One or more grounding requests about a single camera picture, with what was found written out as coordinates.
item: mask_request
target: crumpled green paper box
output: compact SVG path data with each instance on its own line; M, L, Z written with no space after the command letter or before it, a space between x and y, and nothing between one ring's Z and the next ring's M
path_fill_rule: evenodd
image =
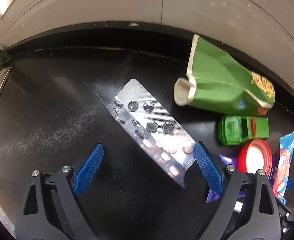
M195 34L187 78L175 84L179 106L190 105L223 114L262 116L275 101L272 83L247 70L227 52Z

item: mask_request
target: yellow cartoon character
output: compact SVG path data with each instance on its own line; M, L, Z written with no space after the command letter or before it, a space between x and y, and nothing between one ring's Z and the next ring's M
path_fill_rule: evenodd
M252 72L251 84L257 85L263 92L267 93L269 98L275 97L274 87L272 83L265 77Z

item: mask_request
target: green toy car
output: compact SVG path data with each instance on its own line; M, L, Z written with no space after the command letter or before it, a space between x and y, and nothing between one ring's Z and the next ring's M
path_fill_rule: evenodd
M264 117L225 115L218 133L223 145L239 145L250 139L269 138L269 123Z

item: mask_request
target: white wall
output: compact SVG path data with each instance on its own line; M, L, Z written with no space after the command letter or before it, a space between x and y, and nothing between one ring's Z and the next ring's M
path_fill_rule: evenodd
M266 65L294 90L294 0L15 0L0 18L0 47L57 27L104 20L179 27Z

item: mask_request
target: blue textured pad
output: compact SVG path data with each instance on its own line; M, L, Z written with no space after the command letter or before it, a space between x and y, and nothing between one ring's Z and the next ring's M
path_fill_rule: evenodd
M209 187L213 192L221 195L225 190L222 185L222 175L199 143L194 145L194 158L202 171Z
M89 183L94 177L102 159L104 157L104 148L103 145L98 143L96 148L93 150L91 155L85 161L79 172L75 176L75 186L73 188L76 196L79 196L81 193L86 192L88 189Z

